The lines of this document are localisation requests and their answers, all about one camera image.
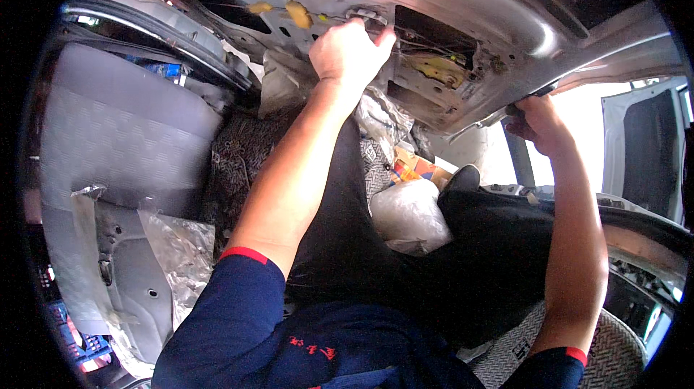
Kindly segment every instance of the red sleeve trim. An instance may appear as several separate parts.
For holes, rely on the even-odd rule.
[[[265,255],[261,254],[256,250],[249,249],[248,247],[230,247],[222,253],[222,255],[219,257],[219,260],[221,261],[229,255],[243,255],[247,256],[250,259],[255,259],[257,262],[263,265],[267,264],[267,257]]]
[[[579,348],[567,347],[566,355],[571,356],[574,359],[578,359],[584,367],[588,364],[588,358],[586,358],[586,354],[583,352],[583,350]]]

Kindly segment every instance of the sleeve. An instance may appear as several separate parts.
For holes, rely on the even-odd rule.
[[[224,252],[157,359],[154,387],[202,387],[221,372],[252,372],[239,357],[265,341],[282,321],[284,286],[280,269],[259,252],[247,247]]]
[[[503,389],[576,389],[583,377],[586,355],[574,347],[540,351],[521,363]]]

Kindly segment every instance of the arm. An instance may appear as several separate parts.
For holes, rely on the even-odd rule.
[[[595,194],[576,143],[549,95],[517,103],[526,123],[508,130],[534,142],[554,172],[554,228],[545,275],[545,321],[531,354],[554,347],[588,353],[607,291],[607,246]]]
[[[256,250],[287,278],[323,198],[337,134],[394,43],[392,29],[371,42],[359,19],[314,43],[309,57],[321,81],[260,170],[227,248]]]

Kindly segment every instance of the car seat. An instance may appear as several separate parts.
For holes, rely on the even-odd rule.
[[[486,352],[469,363],[485,388],[498,388],[523,362],[540,332],[544,315],[545,304],[541,302],[521,324],[491,342]],[[578,387],[630,388],[646,362],[646,348],[637,334],[603,309],[588,353],[588,365]]]
[[[138,359],[154,363],[172,332],[171,291],[137,218],[145,196],[196,218],[221,117],[204,100],[116,55],[77,43],[57,60],[42,121],[40,182],[48,254],[75,327],[108,334],[97,308],[133,318]],[[71,192],[104,185],[96,238],[74,225]]]

